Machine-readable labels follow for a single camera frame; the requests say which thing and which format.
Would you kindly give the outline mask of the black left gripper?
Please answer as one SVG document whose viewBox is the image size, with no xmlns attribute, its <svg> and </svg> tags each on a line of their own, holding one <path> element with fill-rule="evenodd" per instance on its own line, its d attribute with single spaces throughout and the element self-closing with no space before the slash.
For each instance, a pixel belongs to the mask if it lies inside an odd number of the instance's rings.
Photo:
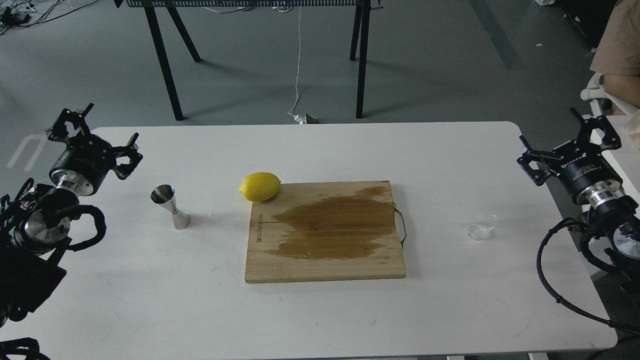
<svg viewBox="0 0 640 360">
<path fill-rule="evenodd" d="M 112 146 L 90 132 L 86 116 L 93 107 L 94 103 L 89 103 L 82 111 L 63 109 L 55 123 L 46 130 L 48 141 L 66 145 L 49 171 L 49 178 L 57 186 L 62 186 L 63 182 L 74 183 L 73 191 L 78 196 L 94 195 L 109 170 L 114 171 L 119 180 L 126 180 L 143 159 L 138 152 L 138 132 L 122 146 Z M 72 125 L 76 131 L 74 136 L 70 135 L 67 125 Z M 118 164 L 119 158 L 128 158 L 129 162 Z"/>
</svg>

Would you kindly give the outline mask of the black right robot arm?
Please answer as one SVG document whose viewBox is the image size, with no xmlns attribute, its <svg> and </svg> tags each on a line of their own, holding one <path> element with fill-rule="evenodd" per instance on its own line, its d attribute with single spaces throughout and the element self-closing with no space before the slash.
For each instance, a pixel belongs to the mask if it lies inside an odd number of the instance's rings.
<svg viewBox="0 0 640 360">
<path fill-rule="evenodd" d="M 606 116 L 582 116 L 574 108 L 570 112 L 580 125 L 575 139 L 552 150 L 535 150 L 524 136 L 519 137 L 525 150 L 517 162 L 535 185 L 556 179 L 574 204 L 587 207 L 578 217 L 564 218 L 548 230 L 535 258 L 537 275 L 556 303 L 610 328 L 638 335 L 637 325 L 595 316 L 566 300 L 543 271 L 544 249 L 553 235 L 567 229 L 579 234 L 578 250 L 589 264 L 626 278 L 621 290 L 639 307 L 639 205 L 626 194 L 622 178 L 603 155 L 619 150 L 622 141 Z"/>
</svg>

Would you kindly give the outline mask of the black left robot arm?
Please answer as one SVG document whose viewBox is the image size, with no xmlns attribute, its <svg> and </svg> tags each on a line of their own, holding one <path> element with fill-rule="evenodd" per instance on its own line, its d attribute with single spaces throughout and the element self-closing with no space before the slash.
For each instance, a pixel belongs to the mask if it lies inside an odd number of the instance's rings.
<svg viewBox="0 0 640 360">
<path fill-rule="evenodd" d="M 65 145 L 49 171 L 51 183 L 28 178 L 16 196 L 1 198 L 2 325 L 23 321 L 50 298 L 66 276 L 59 265 L 66 252 L 91 248 L 105 237 L 102 210 L 80 198 L 94 195 L 110 171 L 125 180 L 143 159 L 138 133 L 113 146 L 90 131 L 86 116 L 93 106 L 62 110 L 46 130 L 49 141 Z"/>
</svg>

